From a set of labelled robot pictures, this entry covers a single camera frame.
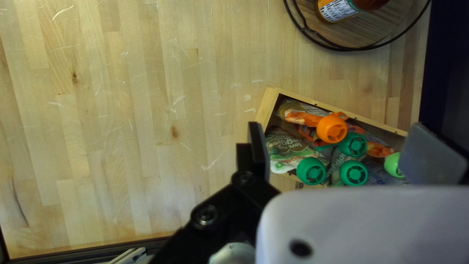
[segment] wooden box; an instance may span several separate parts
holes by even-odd
[[[320,107],[322,109],[328,110],[330,112],[343,112],[345,113],[349,118],[354,119],[354,121],[364,128],[365,130],[368,130],[375,136],[381,138],[384,140],[386,143],[388,143],[390,146],[392,146],[394,149],[397,151],[400,151],[402,148],[402,145],[404,143],[404,139],[407,136],[407,132],[393,128],[391,126],[388,126],[386,124],[381,124],[379,122],[376,122],[374,120],[371,120],[369,118],[351,113],[349,111],[345,111],[343,109],[340,109],[338,107],[334,107],[325,103],[321,103],[317,100],[310,99],[298,94],[295,94],[293,92],[289,92],[280,88],[276,87],[267,87],[264,93],[264,96],[262,98],[259,110],[257,111],[256,115],[256,122],[260,123],[262,125],[262,128],[264,132],[266,129],[272,125],[279,126],[283,128],[284,130],[292,133],[293,135],[297,136],[298,138],[302,138],[298,132],[296,132],[295,129],[295,124],[293,123],[288,123],[280,119],[276,115],[277,109],[281,102],[286,99],[286,98],[292,98],[298,101],[302,101],[304,103],[314,105],[317,107]],[[296,175],[290,175],[288,172],[287,173],[282,173],[281,175],[299,181],[299,178]]]

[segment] scratch mark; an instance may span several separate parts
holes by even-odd
[[[186,97],[185,95],[182,95],[182,96],[179,96],[176,101],[174,101],[173,103],[173,106],[169,109],[171,112],[175,113],[176,112],[176,109],[174,109],[175,105],[177,104],[177,102],[181,101],[184,97]]]
[[[145,75],[146,75],[146,73],[136,75],[135,77],[132,78],[132,81],[135,80],[135,79],[137,79],[137,78],[143,77],[143,76],[145,76]]]
[[[241,84],[239,83],[231,83],[231,89],[235,88],[235,87],[238,87],[238,86],[241,86]]]
[[[13,180],[13,178],[11,178],[11,185],[13,186],[13,198],[15,199],[16,205],[18,206],[18,210],[20,211],[21,218],[23,218],[26,226],[29,227],[30,226],[29,221],[26,218],[23,208],[21,207],[20,200],[18,199],[18,193],[16,192],[15,181]]]
[[[177,60],[177,62],[180,63],[180,62],[179,62],[179,59],[174,55],[174,51],[171,52],[171,57],[172,57],[172,58],[175,58],[175,59]]]
[[[177,104],[177,102],[181,101],[184,97],[186,97],[186,96],[185,96],[185,95],[179,96],[179,97],[176,99],[176,101],[174,101],[173,106],[175,106],[175,105]]]
[[[104,0],[99,1],[99,2],[94,6],[94,8],[98,7],[98,5],[99,5],[102,1],[104,1]]]
[[[182,142],[179,142],[183,147],[187,148],[187,150],[189,151],[192,151],[192,149],[190,149],[188,146],[186,146],[186,144],[182,143]]]
[[[40,6],[38,7],[38,9],[39,9],[39,8],[42,8],[43,6],[45,6],[45,5],[46,5],[48,2],[50,2],[50,1],[52,1],[52,0],[49,0],[49,1],[45,2],[44,4],[40,5]]]
[[[225,150],[223,150],[223,151],[221,152],[220,156],[218,156],[218,157],[217,157],[212,163],[210,163],[210,165],[208,165],[207,167],[202,166],[202,169],[203,169],[204,171],[206,171],[206,170],[208,170],[209,168],[211,168],[211,167],[215,164],[215,162],[217,162],[217,161],[221,158],[221,156],[223,156],[223,153],[224,153],[224,152],[225,152]]]
[[[56,102],[49,102],[49,104],[58,105],[58,106],[60,106],[60,107],[63,107],[62,104],[59,104],[59,103],[56,103]]]
[[[63,47],[58,47],[58,48],[55,48],[55,49],[53,49],[52,51],[54,51],[54,50],[58,50],[58,49],[69,48],[69,47],[76,47],[76,46],[80,46],[80,44],[75,44],[75,45],[71,45],[71,46],[63,46]]]
[[[346,80],[347,80],[347,83],[348,83],[348,88],[350,89],[351,92],[353,92],[352,85],[350,85],[350,81],[348,80],[348,78]]]
[[[64,8],[64,9],[60,10],[59,12],[57,12],[57,13],[52,17],[52,20],[54,20],[58,15],[62,14],[63,12],[72,9],[74,6],[75,6],[75,5],[71,5],[71,6],[67,7],[67,8]]]
[[[114,129],[112,129],[112,130],[109,130],[108,132],[106,132],[106,135],[109,134],[109,133],[111,133],[111,132],[114,132],[114,131],[118,130],[119,128],[122,128],[122,126],[116,127],[116,128],[114,128]]]

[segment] baby food pouch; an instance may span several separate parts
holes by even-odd
[[[305,124],[316,127],[319,121],[330,114],[335,114],[342,120],[347,120],[348,116],[342,112],[332,113],[324,111],[318,107],[299,102],[293,99],[285,99],[279,107],[278,115],[285,121],[295,124]]]
[[[318,151],[281,128],[272,130],[265,141],[272,172],[284,173],[296,169],[300,161],[307,157],[319,158],[327,165],[327,161]]]
[[[397,178],[389,174],[382,165],[364,160],[362,163],[368,169],[368,182],[365,185],[408,185],[406,178]]]

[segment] wood knot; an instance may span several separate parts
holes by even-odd
[[[173,136],[173,139],[175,140],[178,139],[179,137],[179,133],[174,126],[171,127],[171,135]]]

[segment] jar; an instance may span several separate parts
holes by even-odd
[[[318,0],[316,14],[323,22],[339,23],[346,18],[381,8],[389,0]]]

